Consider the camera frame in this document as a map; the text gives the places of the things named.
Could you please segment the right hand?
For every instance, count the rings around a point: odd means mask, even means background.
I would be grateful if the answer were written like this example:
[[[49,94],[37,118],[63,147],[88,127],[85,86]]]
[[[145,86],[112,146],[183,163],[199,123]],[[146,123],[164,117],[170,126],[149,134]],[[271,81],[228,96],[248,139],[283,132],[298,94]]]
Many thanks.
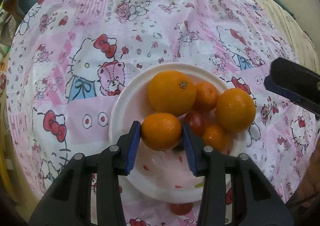
[[[294,218],[319,214],[319,150],[315,149],[297,190],[286,204]]]

